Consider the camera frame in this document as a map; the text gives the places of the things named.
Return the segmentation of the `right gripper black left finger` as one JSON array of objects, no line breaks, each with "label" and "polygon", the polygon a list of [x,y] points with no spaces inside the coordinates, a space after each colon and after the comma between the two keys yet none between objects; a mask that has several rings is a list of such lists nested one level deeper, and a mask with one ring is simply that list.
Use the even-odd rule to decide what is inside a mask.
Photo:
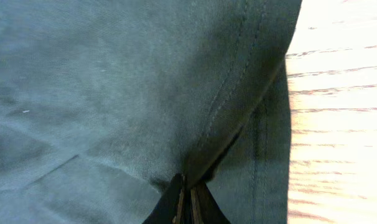
[{"label": "right gripper black left finger", "polygon": [[183,175],[175,174],[153,211],[143,221],[143,224],[173,224],[173,219],[177,216],[183,186]]}]

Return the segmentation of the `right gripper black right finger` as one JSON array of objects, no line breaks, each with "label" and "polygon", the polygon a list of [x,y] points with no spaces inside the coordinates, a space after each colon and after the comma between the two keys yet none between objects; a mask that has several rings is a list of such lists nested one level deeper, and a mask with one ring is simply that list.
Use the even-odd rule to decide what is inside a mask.
[{"label": "right gripper black right finger", "polygon": [[191,224],[230,224],[204,181],[190,189]]}]

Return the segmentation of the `black t-shirt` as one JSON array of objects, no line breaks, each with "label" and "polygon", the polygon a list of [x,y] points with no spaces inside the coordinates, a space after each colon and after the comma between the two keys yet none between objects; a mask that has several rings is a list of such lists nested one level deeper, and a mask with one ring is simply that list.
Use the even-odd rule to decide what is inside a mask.
[{"label": "black t-shirt", "polygon": [[0,223],[285,223],[298,0],[0,0]]}]

